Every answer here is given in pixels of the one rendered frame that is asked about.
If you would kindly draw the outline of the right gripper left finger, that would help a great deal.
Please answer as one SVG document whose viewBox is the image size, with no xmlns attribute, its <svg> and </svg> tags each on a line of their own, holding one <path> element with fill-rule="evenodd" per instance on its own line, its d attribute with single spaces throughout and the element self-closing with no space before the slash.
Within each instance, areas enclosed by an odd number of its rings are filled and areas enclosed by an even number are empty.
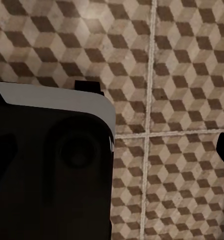
<svg viewBox="0 0 224 240">
<path fill-rule="evenodd" d="M 18 145 L 15 134 L 0 136 L 0 181 L 17 153 Z"/>
</svg>

